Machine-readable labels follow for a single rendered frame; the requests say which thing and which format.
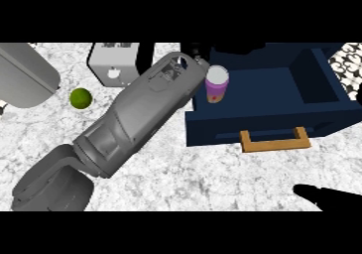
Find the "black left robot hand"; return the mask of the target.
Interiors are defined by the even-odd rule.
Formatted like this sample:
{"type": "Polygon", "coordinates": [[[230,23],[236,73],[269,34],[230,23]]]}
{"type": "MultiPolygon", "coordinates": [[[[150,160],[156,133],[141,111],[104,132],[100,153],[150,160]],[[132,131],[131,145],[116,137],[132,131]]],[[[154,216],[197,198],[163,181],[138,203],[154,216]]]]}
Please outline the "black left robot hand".
{"type": "Polygon", "coordinates": [[[210,61],[210,43],[182,43],[181,52],[188,55],[196,61],[203,60],[204,62],[210,61]]]}

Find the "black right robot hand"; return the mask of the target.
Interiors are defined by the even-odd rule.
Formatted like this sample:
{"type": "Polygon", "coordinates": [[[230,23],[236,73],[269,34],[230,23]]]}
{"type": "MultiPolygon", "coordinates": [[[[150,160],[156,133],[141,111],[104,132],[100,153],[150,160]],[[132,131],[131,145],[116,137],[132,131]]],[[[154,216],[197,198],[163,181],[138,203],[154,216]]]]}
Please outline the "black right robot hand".
{"type": "Polygon", "coordinates": [[[295,185],[293,192],[323,211],[362,211],[362,194],[311,185],[295,185]]]}

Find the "purple can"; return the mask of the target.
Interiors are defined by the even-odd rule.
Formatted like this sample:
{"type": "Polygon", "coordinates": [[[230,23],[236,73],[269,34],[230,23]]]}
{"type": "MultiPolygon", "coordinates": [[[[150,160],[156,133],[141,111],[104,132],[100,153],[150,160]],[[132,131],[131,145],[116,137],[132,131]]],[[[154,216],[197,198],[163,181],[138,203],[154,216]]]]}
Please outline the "purple can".
{"type": "Polygon", "coordinates": [[[206,76],[207,101],[218,103],[225,97],[230,84],[230,72],[221,65],[212,65],[206,76]]]}

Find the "navy blue drawer box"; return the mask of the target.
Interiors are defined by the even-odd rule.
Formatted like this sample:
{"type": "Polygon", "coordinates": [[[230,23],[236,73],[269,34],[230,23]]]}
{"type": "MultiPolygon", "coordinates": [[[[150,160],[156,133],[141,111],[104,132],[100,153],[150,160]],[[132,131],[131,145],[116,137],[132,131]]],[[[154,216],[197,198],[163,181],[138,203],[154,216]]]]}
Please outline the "navy blue drawer box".
{"type": "Polygon", "coordinates": [[[230,85],[222,105],[246,104],[250,110],[324,105],[345,108],[352,101],[329,63],[342,43],[267,43],[247,55],[233,54],[233,45],[216,45],[210,51],[210,64],[230,72],[230,85]]]}

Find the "navy blue drawer front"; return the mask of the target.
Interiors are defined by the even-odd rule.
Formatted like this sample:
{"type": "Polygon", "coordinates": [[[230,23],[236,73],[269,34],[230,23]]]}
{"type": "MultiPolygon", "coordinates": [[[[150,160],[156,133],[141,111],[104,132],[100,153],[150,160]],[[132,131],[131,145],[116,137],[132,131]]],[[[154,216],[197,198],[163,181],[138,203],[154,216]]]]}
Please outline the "navy blue drawer front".
{"type": "Polygon", "coordinates": [[[362,106],[351,100],[267,106],[222,101],[204,106],[185,116],[188,146],[238,143],[241,131],[255,142],[293,139],[296,127],[309,138],[326,137],[362,121],[362,106]]]}

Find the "white toaster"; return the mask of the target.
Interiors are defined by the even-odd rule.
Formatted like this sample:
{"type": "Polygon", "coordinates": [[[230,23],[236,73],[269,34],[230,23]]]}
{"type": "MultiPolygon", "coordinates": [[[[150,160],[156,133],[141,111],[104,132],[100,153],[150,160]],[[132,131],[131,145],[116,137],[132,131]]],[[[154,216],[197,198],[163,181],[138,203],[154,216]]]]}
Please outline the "white toaster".
{"type": "Polygon", "coordinates": [[[89,69],[106,87],[126,87],[153,65],[154,43],[94,43],[89,69]]]}

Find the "green lime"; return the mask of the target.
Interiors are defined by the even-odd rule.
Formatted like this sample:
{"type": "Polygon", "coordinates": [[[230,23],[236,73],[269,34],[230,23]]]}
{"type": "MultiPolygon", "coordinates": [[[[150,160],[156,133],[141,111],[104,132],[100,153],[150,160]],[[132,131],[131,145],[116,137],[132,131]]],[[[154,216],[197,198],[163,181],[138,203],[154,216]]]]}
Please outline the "green lime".
{"type": "Polygon", "coordinates": [[[91,92],[85,88],[75,89],[70,96],[70,102],[76,109],[86,109],[92,102],[91,92]]]}

